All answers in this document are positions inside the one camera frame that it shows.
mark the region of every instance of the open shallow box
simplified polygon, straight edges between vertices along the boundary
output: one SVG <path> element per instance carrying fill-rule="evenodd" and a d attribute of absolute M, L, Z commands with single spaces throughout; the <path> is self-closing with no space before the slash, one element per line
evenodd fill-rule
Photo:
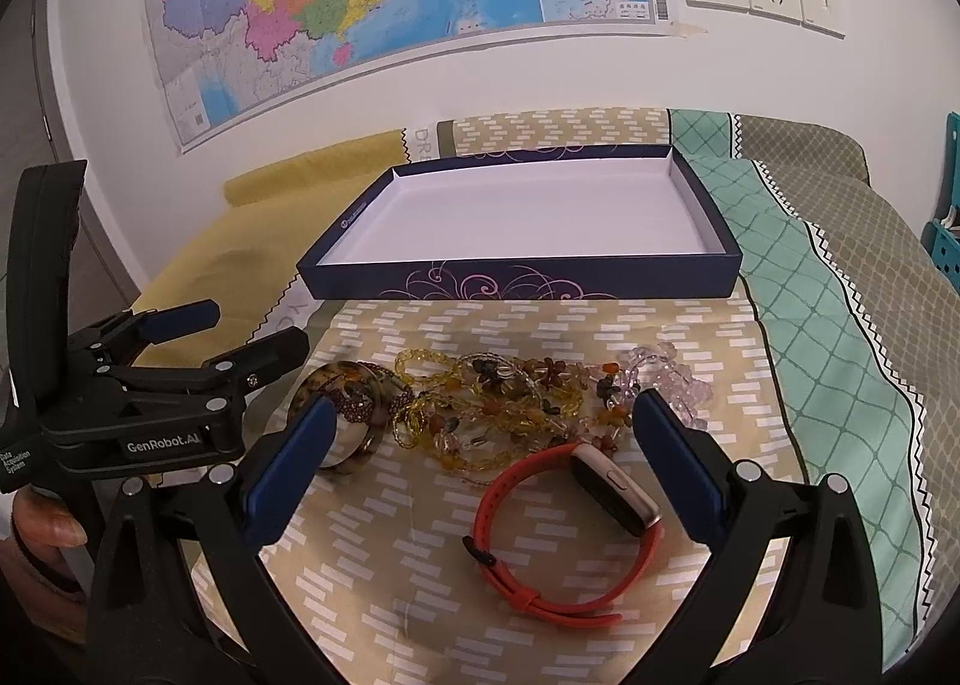
<path fill-rule="evenodd" d="M 742 253 L 670 146 L 399 165 L 298 269 L 321 300 L 726 298 Z"/>

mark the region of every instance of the wall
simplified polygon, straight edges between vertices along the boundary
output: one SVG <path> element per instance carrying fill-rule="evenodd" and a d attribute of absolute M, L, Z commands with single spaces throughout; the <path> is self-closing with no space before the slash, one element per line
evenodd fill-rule
<path fill-rule="evenodd" d="M 301 98 L 179 155 L 144 44 L 142 0 L 51 0 L 56 84 L 91 197 L 141 286 L 224 209 L 227 178 L 404 125 L 534 107 L 667 106 L 817 122 L 866 149 L 872 182 L 918 232 L 960 108 L 954 0 L 847 0 L 843 41 L 685 10 L 709 34 L 578 38 L 445 55 Z"/>

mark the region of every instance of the watch button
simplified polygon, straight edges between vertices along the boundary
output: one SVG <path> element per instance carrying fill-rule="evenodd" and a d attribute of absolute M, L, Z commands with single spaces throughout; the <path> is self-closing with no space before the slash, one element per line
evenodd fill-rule
<path fill-rule="evenodd" d="M 621 477 L 620 472 L 608 471 L 607 479 L 610 481 L 611 484 L 613 484 L 614 487 L 616 487 L 617 490 L 627 489 L 627 483 L 624 481 L 623 477 Z"/>

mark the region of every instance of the screw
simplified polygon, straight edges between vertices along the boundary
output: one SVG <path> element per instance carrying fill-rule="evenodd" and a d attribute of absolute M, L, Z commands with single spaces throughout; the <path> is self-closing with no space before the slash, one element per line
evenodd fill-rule
<path fill-rule="evenodd" d="M 756 482 L 762 477 L 763 471 L 757 463 L 751 460 L 743 460 L 736 464 L 736 475 L 745 482 Z"/>
<path fill-rule="evenodd" d="M 233 479 L 233 474 L 234 470 L 231 464 L 221 463 L 219 466 L 211 468 L 206 477 L 214 484 L 227 484 L 230 479 Z"/>
<path fill-rule="evenodd" d="M 827 487 L 837 495 L 843 495 L 850 490 L 850 482 L 847 482 L 840 474 L 831 474 L 827 477 Z"/>
<path fill-rule="evenodd" d="M 136 496 L 143 489 L 143 479 L 140 477 L 130 477 L 120 487 L 125 496 Z"/>

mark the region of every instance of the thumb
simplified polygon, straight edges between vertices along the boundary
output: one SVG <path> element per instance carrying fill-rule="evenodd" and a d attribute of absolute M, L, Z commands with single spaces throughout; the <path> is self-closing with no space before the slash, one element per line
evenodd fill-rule
<path fill-rule="evenodd" d="M 13 522 L 29 545 L 69 548 L 86 544 L 85 530 L 66 506 L 29 487 L 13 497 Z"/>

